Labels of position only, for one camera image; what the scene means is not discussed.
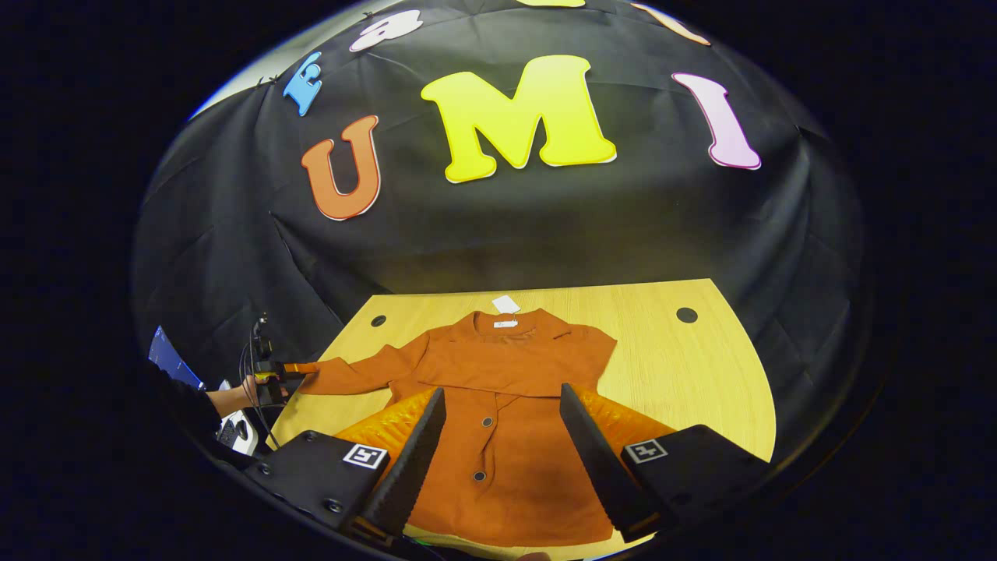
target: orange letter u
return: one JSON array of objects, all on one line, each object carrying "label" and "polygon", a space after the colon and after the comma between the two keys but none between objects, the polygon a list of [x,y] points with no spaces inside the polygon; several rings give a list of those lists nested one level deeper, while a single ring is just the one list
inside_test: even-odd
[{"label": "orange letter u", "polygon": [[345,221],[367,212],[381,192],[381,170],[374,151],[371,131],[377,117],[370,115],[343,130],[343,140],[353,146],[353,161],[357,165],[357,188],[348,195],[336,189],[332,177],[332,140],[324,140],[308,149],[301,157],[301,167],[308,171],[308,182],[319,212],[334,221]]}]

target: letter m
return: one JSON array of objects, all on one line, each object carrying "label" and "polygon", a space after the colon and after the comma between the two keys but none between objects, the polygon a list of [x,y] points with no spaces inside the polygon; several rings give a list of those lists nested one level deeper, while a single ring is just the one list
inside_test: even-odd
[{"label": "letter m", "polygon": [[511,166],[522,169],[543,118],[547,142],[540,159],[550,166],[604,164],[616,147],[602,137],[585,84],[588,61],[567,55],[535,58],[522,70],[512,99],[472,72],[451,74],[423,88],[424,100],[440,109],[452,162],[444,171],[451,183],[491,176],[496,159],[482,154],[478,134]]}]

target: jacket sleeve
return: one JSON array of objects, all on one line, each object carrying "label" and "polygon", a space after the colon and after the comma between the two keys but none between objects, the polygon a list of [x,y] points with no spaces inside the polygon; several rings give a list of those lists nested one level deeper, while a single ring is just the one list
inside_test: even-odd
[{"label": "jacket sleeve", "polygon": [[221,425],[221,417],[206,392],[170,378],[151,360],[146,360],[144,374],[153,378],[153,384],[166,399],[167,407],[194,435],[213,438]]},{"label": "jacket sleeve", "polygon": [[408,376],[426,354],[430,335],[425,332],[401,348],[384,345],[374,356],[348,364],[342,358],[316,362],[318,372],[308,374],[298,391],[312,395],[364,393]]},{"label": "jacket sleeve", "polygon": [[609,364],[609,358],[616,348],[616,339],[607,335],[601,329],[586,325],[581,332],[581,347],[588,366],[588,373],[591,376],[589,381],[592,388],[598,383]]}]

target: white label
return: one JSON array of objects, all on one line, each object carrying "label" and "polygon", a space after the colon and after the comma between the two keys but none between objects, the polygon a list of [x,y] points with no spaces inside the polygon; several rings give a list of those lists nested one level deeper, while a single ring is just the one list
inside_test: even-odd
[{"label": "white label", "polygon": [[492,303],[496,305],[498,313],[516,313],[520,310],[519,306],[512,301],[512,298],[508,297],[508,294],[492,300]]}]

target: blue letter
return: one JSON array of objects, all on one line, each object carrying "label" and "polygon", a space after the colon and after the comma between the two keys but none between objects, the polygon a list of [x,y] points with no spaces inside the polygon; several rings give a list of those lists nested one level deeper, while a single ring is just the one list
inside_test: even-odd
[{"label": "blue letter", "polygon": [[305,62],[298,67],[298,71],[294,73],[294,77],[291,81],[287,83],[287,87],[284,88],[284,97],[291,96],[298,104],[298,115],[301,117],[308,113],[308,108],[311,107],[311,102],[315,100],[315,96],[318,95],[319,89],[322,87],[322,81],[319,80],[312,84],[310,80],[318,78],[318,73],[322,71],[317,64],[312,64],[318,60],[318,57],[322,56],[322,53],[312,53],[308,55]]}]

